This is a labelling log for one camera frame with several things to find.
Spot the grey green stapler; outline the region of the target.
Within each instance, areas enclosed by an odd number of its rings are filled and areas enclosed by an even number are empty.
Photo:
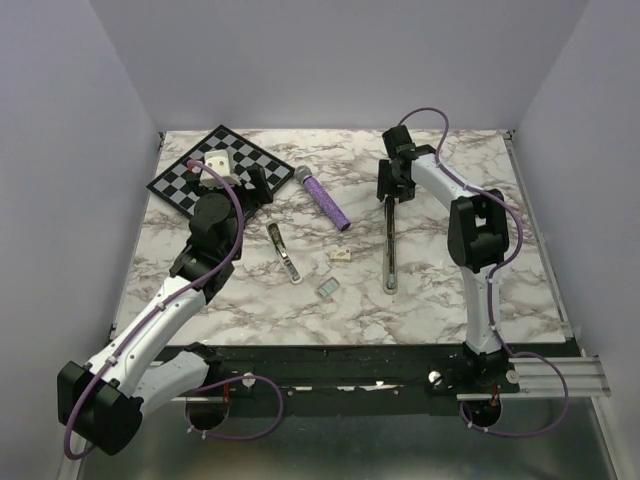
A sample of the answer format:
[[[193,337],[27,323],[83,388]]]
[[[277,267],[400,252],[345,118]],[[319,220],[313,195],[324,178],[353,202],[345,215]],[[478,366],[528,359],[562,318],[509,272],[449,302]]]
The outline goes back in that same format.
[[[288,253],[278,224],[275,222],[269,223],[267,226],[267,233],[274,246],[275,252],[278,256],[278,260],[284,268],[290,282],[294,285],[299,284],[302,281],[302,276],[300,275],[298,269],[291,259],[291,256]]]

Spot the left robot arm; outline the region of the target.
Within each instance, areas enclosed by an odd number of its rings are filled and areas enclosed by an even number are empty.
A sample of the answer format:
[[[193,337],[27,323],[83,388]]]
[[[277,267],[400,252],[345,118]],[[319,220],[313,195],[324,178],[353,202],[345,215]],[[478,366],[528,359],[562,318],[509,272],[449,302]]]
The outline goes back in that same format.
[[[171,338],[224,287],[242,255],[249,211],[273,200],[264,170],[248,169],[248,182],[206,162],[191,160],[187,185],[200,198],[189,223],[190,236],[152,301],[115,339],[83,364],[68,362],[57,376],[58,420],[63,451],[80,460],[72,437],[89,449],[115,455],[127,446],[144,418],[183,393],[219,391],[230,400],[235,382],[258,381],[254,374],[224,377],[214,353],[201,344],[172,360],[153,363]]]

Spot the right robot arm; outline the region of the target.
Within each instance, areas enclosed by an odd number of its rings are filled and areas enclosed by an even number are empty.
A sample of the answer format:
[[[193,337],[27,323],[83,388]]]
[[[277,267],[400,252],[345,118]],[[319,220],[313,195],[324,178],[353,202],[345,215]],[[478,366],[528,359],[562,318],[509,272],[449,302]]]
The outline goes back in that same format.
[[[465,344],[476,355],[502,349],[498,339],[498,289],[494,268],[505,260],[509,234],[504,197],[483,193],[439,160],[430,145],[416,146],[406,126],[382,134],[387,157],[379,162],[377,199],[399,203],[415,198],[417,186],[449,209],[447,248],[464,281]]]

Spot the grey staple strips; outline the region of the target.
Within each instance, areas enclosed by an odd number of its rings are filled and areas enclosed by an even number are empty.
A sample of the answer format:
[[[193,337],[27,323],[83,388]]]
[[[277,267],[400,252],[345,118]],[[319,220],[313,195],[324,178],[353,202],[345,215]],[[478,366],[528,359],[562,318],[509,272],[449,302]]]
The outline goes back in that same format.
[[[317,289],[316,292],[319,297],[327,298],[330,297],[338,288],[340,287],[340,283],[333,277],[324,281]]]

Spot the small staple box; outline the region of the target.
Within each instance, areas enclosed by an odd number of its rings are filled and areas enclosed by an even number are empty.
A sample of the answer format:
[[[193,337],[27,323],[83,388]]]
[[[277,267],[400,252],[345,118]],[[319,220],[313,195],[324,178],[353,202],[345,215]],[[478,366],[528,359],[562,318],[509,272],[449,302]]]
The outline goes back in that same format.
[[[351,250],[349,248],[335,248],[330,251],[329,259],[332,262],[350,262]]]

